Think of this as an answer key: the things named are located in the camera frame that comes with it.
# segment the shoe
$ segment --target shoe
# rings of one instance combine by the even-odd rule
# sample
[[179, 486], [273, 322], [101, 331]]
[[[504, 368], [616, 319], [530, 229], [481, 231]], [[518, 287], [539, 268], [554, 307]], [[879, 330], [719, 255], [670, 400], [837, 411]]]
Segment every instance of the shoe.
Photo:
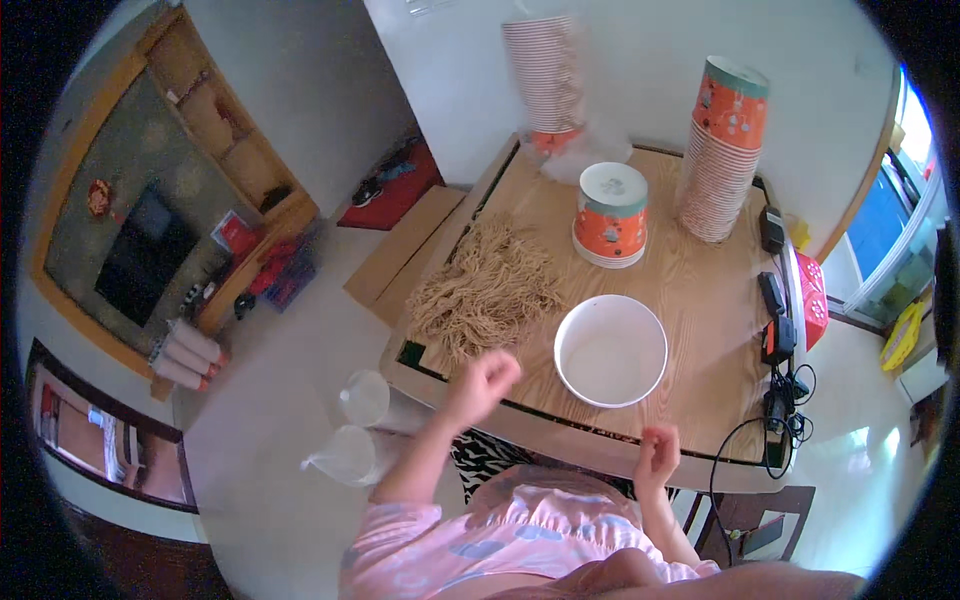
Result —
[[350, 202], [355, 207], [362, 208], [379, 198], [381, 194], [383, 194], [383, 188], [376, 182], [376, 179], [364, 180], [360, 184], [360, 189], [353, 194], [353, 199]]

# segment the phone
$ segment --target phone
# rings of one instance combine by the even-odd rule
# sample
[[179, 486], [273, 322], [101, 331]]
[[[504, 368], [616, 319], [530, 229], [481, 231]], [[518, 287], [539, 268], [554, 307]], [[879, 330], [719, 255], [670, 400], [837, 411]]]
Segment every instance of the phone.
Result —
[[740, 558], [742, 559], [768, 543], [779, 540], [780, 536], [783, 535], [783, 517], [784, 515], [780, 515], [769, 523], [745, 534], [743, 541], [740, 542]]

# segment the stack of paper cups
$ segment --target stack of paper cups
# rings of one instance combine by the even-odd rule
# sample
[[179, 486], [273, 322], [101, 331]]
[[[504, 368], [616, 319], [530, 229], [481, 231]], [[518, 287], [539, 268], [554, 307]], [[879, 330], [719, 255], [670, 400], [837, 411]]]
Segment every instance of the stack of paper cups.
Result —
[[220, 367], [178, 342], [173, 335], [166, 337], [160, 351], [191, 371], [195, 371], [205, 377], [212, 377], [220, 370]]
[[753, 183], [767, 115], [767, 79], [723, 57], [707, 57], [690, 123], [677, 203], [701, 240], [726, 240]]
[[572, 17], [512, 21], [500, 28], [534, 142], [562, 146], [584, 126], [584, 86]]
[[208, 383], [206, 379], [204, 379], [198, 372], [185, 367], [183, 364], [174, 360], [173, 358], [170, 358], [163, 352], [158, 354], [154, 360], [150, 362], [150, 368], [164, 379], [169, 379], [174, 383], [179, 383], [185, 388], [197, 390], [199, 392], [206, 390]]
[[647, 247], [647, 180], [619, 162], [599, 162], [580, 176], [573, 248], [590, 263], [623, 269]]
[[167, 324], [170, 325], [170, 334], [174, 336], [174, 339], [202, 356], [202, 358], [218, 367], [225, 367], [229, 362], [229, 357], [223, 352], [219, 344], [203, 335], [183, 317], [176, 321], [168, 321]]

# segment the cardboard box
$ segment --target cardboard box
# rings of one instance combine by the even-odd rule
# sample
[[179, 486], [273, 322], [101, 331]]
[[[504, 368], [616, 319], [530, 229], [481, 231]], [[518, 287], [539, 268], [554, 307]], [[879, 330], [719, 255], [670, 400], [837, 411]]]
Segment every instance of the cardboard box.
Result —
[[403, 215], [344, 290], [390, 327], [396, 326], [420, 274], [443, 235], [446, 218], [467, 194], [434, 185]]

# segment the hand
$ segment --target hand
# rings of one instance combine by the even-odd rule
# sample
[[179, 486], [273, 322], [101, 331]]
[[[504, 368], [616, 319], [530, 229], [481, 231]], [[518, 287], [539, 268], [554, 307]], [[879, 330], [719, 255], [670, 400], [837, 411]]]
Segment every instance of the hand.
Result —
[[675, 425], [664, 425], [644, 427], [640, 436], [640, 460], [634, 468], [636, 495], [662, 492], [680, 464], [680, 434]]
[[462, 433], [485, 419], [520, 379], [520, 364], [504, 350], [466, 363], [450, 382], [437, 417]]

